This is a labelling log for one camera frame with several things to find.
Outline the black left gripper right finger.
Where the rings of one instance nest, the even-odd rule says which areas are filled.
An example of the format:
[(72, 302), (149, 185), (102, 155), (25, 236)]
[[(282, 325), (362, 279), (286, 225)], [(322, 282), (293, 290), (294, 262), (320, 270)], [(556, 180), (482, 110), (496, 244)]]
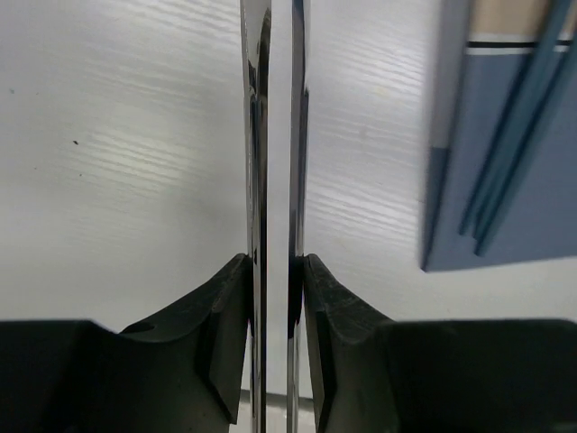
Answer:
[(318, 431), (575, 431), (572, 321), (398, 322), (314, 254), (303, 276)]

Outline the metal tongs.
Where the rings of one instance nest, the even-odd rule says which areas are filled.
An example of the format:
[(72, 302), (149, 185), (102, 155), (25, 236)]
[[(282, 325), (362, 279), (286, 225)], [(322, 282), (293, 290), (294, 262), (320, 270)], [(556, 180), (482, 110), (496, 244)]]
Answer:
[(252, 259), (251, 430), (269, 392), (298, 429), (307, 192), (308, 1), (241, 1), (246, 211)]

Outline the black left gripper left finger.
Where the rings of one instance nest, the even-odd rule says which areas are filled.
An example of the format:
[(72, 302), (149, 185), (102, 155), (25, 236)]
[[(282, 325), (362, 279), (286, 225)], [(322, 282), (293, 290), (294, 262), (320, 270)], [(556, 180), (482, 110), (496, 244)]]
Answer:
[(115, 333), (90, 320), (1, 325), (4, 432), (226, 432), (237, 421), (251, 263)]

